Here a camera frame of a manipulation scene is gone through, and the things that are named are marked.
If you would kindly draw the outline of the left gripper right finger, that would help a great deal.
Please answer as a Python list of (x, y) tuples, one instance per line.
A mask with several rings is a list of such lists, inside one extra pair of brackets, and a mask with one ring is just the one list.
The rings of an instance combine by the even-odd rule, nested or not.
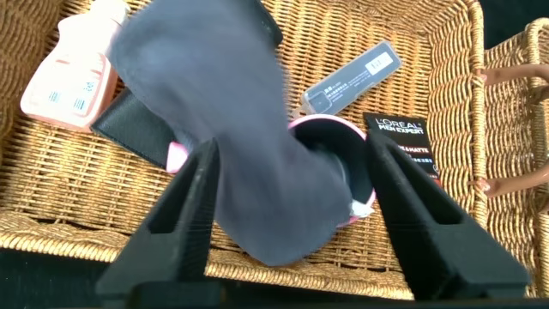
[(394, 141), (371, 132), (365, 149), (391, 244), (416, 300), (524, 295), (525, 267)]

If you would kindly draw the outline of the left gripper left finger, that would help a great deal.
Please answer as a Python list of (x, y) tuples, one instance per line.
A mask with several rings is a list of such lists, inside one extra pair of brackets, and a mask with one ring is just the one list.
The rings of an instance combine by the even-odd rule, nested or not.
[(97, 281), (102, 300), (219, 300), (204, 275), (220, 173), (216, 141), (194, 150)]

